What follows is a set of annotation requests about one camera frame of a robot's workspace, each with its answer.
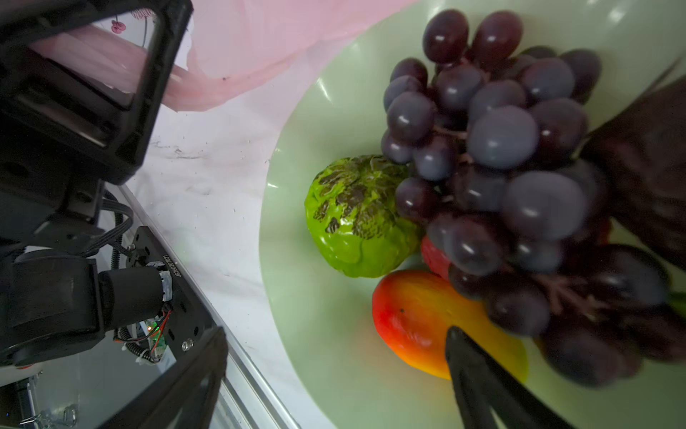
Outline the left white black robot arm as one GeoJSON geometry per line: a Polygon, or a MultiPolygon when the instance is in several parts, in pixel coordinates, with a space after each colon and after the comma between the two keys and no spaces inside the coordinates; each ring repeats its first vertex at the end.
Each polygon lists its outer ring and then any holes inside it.
{"type": "Polygon", "coordinates": [[[193,5],[189,1],[5,1],[1,5],[1,363],[31,366],[93,348],[157,315],[158,273],[98,273],[95,255],[133,222],[107,197],[143,165],[193,5]],[[132,83],[95,73],[101,23],[155,18],[130,53],[132,83]]]}

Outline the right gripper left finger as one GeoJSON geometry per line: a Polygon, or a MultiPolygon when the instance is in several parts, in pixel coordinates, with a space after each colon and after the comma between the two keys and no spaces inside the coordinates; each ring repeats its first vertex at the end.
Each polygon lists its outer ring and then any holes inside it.
{"type": "Polygon", "coordinates": [[[102,428],[208,428],[225,377],[229,345],[221,327],[179,359],[102,428]]]}

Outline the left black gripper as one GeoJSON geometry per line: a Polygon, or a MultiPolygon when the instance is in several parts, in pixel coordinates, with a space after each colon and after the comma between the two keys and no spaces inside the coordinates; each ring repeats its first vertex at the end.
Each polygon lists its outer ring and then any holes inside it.
{"type": "Polygon", "coordinates": [[[1,5],[1,227],[87,231],[105,184],[141,168],[189,1],[5,1],[1,5]],[[130,84],[89,71],[92,55],[66,41],[103,35],[100,23],[150,11],[150,41],[130,84]]]}

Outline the small red strawberry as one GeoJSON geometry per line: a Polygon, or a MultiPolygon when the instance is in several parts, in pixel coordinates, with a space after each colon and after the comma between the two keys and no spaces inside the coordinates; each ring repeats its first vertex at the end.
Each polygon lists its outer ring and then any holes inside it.
{"type": "Polygon", "coordinates": [[[449,280],[450,261],[442,250],[436,248],[428,236],[424,236],[421,242],[423,262],[432,273],[439,275],[443,280],[449,280]]]}

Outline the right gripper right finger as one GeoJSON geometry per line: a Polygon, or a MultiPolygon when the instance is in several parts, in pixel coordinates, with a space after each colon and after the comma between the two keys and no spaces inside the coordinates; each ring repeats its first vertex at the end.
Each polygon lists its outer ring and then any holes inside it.
{"type": "Polygon", "coordinates": [[[532,395],[462,329],[448,329],[446,361],[465,428],[573,427],[532,395]]]}

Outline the orange red mango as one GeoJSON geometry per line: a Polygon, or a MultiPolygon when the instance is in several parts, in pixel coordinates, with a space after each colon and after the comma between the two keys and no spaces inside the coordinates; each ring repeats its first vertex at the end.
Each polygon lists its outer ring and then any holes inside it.
{"type": "Polygon", "coordinates": [[[523,343],[493,325],[481,303],[462,297],[435,273],[389,273],[373,292],[372,312],[380,337],[412,368],[450,379],[445,347],[448,329],[456,326],[515,379],[527,378],[523,343]]]}

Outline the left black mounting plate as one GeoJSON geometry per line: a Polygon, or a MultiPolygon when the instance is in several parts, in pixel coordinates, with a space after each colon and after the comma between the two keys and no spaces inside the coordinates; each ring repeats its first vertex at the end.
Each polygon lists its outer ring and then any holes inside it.
{"type": "Polygon", "coordinates": [[[217,323],[191,278],[151,228],[138,227],[127,250],[121,269],[148,280],[137,282],[135,296],[144,303],[154,301],[155,315],[161,319],[155,323],[157,334],[150,338],[150,346],[158,350],[165,345],[180,359],[198,348],[217,323]]]}

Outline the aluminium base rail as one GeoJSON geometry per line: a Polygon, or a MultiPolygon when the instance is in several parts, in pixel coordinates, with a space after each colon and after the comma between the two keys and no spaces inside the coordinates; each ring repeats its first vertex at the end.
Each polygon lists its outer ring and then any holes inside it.
{"type": "Polygon", "coordinates": [[[25,179],[1,182],[1,363],[10,368],[93,349],[112,332],[137,343],[128,325],[158,318],[148,336],[173,365],[105,420],[107,428],[207,428],[230,356],[226,332],[212,320],[171,255],[139,227],[128,265],[98,272],[95,252],[130,228],[132,210],[98,187],[77,199],[84,217],[61,213],[68,194],[25,179]]]}

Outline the pink plastic bag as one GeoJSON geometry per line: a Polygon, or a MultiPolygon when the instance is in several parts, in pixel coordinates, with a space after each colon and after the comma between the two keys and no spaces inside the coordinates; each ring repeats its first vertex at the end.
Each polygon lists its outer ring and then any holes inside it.
{"type": "MultiPolygon", "coordinates": [[[[190,49],[173,68],[163,103],[204,112],[288,69],[315,44],[356,36],[406,1],[195,1],[190,49]]],[[[160,14],[137,8],[31,44],[31,49],[110,88],[132,93],[160,14]]]]}

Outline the dark brown mangosteen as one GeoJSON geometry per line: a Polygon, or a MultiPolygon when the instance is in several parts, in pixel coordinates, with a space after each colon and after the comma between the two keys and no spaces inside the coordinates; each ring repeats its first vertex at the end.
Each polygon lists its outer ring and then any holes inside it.
{"type": "Polygon", "coordinates": [[[608,209],[667,262],[685,266],[685,79],[670,64],[634,102],[594,130],[582,159],[609,182],[608,209]]]}

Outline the light green plate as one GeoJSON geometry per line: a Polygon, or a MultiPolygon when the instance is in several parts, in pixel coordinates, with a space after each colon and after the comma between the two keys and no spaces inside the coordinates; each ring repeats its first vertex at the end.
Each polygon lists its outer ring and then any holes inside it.
{"type": "Polygon", "coordinates": [[[444,9],[472,27],[510,10],[523,20],[521,48],[598,52],[603,72],[586,110],[607,122],[664,70],[685,72],[682,1],[421,1],[359,35],[308,89],[274,150],[260,228],[264,287],[280,338],[303,386],[339,428],[459,428],[449,381],[411,368],[373,325],[373,279],[331,268],[307,230],[314,177],[342,157],[380,152],[382,95],[395,64],[423,53],[426,23],[444,9]]]}

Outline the green custard apple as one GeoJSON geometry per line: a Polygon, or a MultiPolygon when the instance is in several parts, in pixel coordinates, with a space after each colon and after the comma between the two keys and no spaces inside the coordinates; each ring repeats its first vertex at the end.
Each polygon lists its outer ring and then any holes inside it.
{"type": "Polygon", "coordinates": [[[307,230],[324,260],[352,278],[379,278],[416,253],[423,228],[396,209],[407,166],[381,155],[344,157],[323,169],[305,198],[307,230]]]}

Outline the dark purple grape bunch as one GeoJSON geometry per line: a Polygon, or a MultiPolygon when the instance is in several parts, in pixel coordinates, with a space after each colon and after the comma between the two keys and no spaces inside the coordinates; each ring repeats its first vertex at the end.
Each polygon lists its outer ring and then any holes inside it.
{"type": "Polygon", "coordinates": [[[685,358],[671,281],[648,252],[607,240],[608,179],[575,155],[603,64],[590,49],[520,50],[523,21],[489,14],[475,33],[436,14],[423,52],[384,96],[385,157],[414,173],[396,209],[450,261],[449,282],[506,334],[536,341],[557,372],[600,387],[645,359],[685,358]]]}

